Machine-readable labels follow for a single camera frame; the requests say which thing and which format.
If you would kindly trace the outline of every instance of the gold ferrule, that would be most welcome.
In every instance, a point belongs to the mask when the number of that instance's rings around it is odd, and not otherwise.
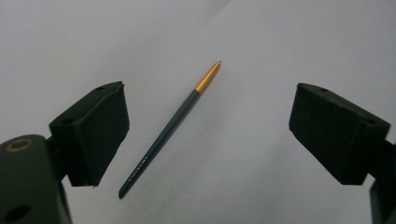
[[[215,63],[212,66],[212,68],[209,69],[206,75],[202,78],[202,80],[198,83],[198,85],[195,87],[195,90],[198,91],[200,94],[203,94],[206,88],[209,86],[210,82],[218,73],[220,66],[221,66],[221,61]]]

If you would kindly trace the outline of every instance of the white surface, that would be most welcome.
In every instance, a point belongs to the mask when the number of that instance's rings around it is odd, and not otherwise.
[[[0,140],[49,137],[67,107],[121,80],[131,130],[98,188],[64,181],[74,223],[371,223],[373,179],[339,185],[288,122],[305,82],[396,124],[395,39],[392,0],[1,1]],[[217,60],[218,76],[120,201]]]

